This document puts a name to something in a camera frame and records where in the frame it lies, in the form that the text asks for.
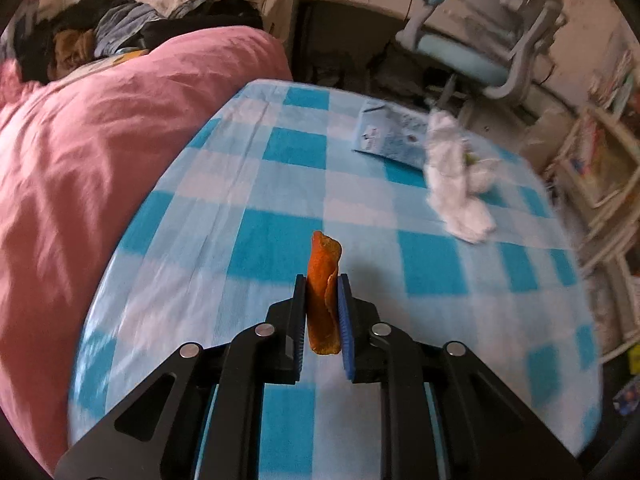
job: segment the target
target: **orange object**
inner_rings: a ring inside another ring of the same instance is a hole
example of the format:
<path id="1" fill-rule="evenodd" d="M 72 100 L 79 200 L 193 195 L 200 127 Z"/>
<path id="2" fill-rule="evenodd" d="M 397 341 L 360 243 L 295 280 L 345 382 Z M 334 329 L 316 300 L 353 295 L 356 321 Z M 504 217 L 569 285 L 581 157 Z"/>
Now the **orange object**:
<path id="1" fill-rule="evenodd" d="M 311 349 L 320 355 L 340 353 L 338 332 L 338 260 L 340 244 L 314 231 L 306 271 L 306 328 Z"/>

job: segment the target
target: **yellow object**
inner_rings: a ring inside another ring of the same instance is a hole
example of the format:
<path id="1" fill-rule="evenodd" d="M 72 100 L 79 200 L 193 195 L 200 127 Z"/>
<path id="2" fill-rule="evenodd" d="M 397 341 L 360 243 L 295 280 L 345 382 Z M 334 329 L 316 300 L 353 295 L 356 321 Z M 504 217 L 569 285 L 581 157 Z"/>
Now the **yellow object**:
<path id="1" fill-rule="evenodd" d="M 631 371 L 631 375 L 636 376 L 640 374 L 640 345 L 634 346 L 629 352 L 627 352 L 629 356 L 629 369 Z"/>

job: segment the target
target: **metal screw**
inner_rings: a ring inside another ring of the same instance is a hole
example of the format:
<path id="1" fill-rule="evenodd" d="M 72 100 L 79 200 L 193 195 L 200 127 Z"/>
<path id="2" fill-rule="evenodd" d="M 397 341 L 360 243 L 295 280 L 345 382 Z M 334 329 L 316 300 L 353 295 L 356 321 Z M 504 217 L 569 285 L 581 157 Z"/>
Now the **metal screw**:
<path id="1" fill-rule="evenodd" d="M 196 357 L 200 353 L 200 347 L 196 343 L 187 343 L 180 348 L 180 355 L 185 359 Z"/>
<path id="2" fill-rule="evenodd" d="M 268 337 L 270 335 L 273 335 L 275 331 L 276 327 L 274 327 L 270 323 L 260 323 L 260 325 L 255 327 L 255 333 L 257 333 L 257 335 L 259 335 L 260 337 Z"/>
<path id="3" fill-rule="evenodd" d="M 391 327 L 386 323 L 376 323 L 374 326 L 371 327 L 371 331 L 375 335 L 387 336 L 391 334 Z"/>
<path id="4" fill-rule="evenodd" d="M 466 347 L 457 341 L 452 341 L 447 345 L 447 354 L 453 357 L 461 357 L 466 354 Z"/>

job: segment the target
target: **chair seat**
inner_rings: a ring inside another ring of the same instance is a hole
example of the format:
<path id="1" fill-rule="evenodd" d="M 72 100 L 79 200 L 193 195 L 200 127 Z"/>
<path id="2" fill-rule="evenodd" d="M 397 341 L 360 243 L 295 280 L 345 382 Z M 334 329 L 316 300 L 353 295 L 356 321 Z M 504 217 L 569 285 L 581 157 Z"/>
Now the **chair seat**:
<path id="1" fill-rule="evenodd" d="M 509 71 L 477 50 L 439 34 L 424 34 L 416 52 L 429 56 L 484 86 L 502 86 Z"/>

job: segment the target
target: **white cloth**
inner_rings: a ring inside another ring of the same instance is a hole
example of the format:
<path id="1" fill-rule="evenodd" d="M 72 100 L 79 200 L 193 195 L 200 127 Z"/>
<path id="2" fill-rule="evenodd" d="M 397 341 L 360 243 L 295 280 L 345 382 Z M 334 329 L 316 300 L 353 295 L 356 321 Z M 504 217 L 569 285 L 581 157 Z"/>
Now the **white cloth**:
<path id="1" fill-rule="evenodd" d="M 455 118 L 434 112 L 429 118 L 424 178 L 430 190 L 428 202 L 440 215 L 446 230 L 470 243 L 484 241 L 494 219 L 484 202 L 474 195 L 488 191 L 494 183 L 495 159 L 468 166 L 465 141 Z"/>

